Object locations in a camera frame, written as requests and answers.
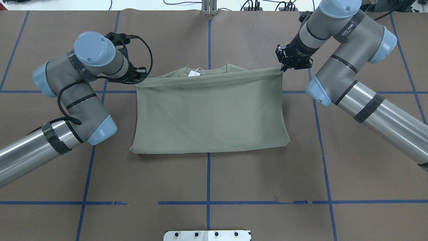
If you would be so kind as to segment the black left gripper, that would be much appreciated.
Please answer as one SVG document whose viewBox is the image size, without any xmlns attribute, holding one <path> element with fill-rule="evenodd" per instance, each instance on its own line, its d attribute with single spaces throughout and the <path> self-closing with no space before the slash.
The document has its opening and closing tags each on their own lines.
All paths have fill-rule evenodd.
<svg viewBox="0 0 428 241">
<path fill-rule="evenodd" d="M 119 52 L 124 57 L 122 67 L 114 73 L 113 75 L 107 75 L 105 78 L 109 82 L 121 83 L 121 84 L 137 84 L 145 80 L 148 76 L 148 71 L 145 67 L 136 68 L 129 60 L 129 55 L 127 52 L 127 44 L 130 44 L 132 39 L 141 40 L 145 46 L 148 44 L 137 35 L 127 35 L 125 33 L 114 33 L 109 32 L 105 35 L 114 46 L 121 46 Z"/>
</svg>

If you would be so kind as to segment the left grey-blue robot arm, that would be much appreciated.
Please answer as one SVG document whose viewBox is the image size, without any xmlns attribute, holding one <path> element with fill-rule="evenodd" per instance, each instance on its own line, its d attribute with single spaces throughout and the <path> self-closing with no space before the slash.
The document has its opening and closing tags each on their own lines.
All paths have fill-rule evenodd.
<svg viewBox="0 0 428 241">
<path fill-rule="evenodd" d="M 83 32 L 65 55 L 33 72 L 35 86 L 56 99 L 63 116 L 1 149 L 1 187 L 82 143 L 95 146 L 117 132 L 90 83 L 104 78 L 112 83 L 137 84 L 149 75 L 151 70 L 137 68 L 129 59 L 126 46 L 133 39 L 142 40 L 125 33 Z"/>
</svg>

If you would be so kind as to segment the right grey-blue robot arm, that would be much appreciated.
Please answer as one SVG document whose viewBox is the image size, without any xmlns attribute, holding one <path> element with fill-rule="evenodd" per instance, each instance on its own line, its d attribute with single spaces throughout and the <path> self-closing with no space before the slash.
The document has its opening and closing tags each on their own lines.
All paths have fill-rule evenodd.
<svg viewBox="0 0 428 241">
<path fill-rule="evenodd" d="M 322 0 L 300 16 L 301 27 L 287 45 L 278 45 L 281 70 L 312 67 L 312 55 L 330 38 L 338 48 L 311 78 L 305 92 L 324 106 L 335 104 L 427 171 L 428 128 L 355 76 L 366 63 L 392 52 L 397 37 L 363 12 L 361 0 Z"/>
</svg>

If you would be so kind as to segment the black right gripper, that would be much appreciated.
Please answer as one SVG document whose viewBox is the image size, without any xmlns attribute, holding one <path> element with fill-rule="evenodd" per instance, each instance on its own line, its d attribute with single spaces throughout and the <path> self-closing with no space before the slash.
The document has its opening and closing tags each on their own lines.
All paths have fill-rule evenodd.
<svg viewBox="0 0 428 241">
<path fill-rule="evenodd" d="M 310 48 L 306 46 L 297 34 L 290 44 L 285 46 L 278 45 L 275 53 L 278 61 L 282 64 L 281 71 L 285 72 L 291 68 L 295 70 L 308 69 L 312 67 L 313 59 L 311 56 L 318 48 Z"/>
</svg>

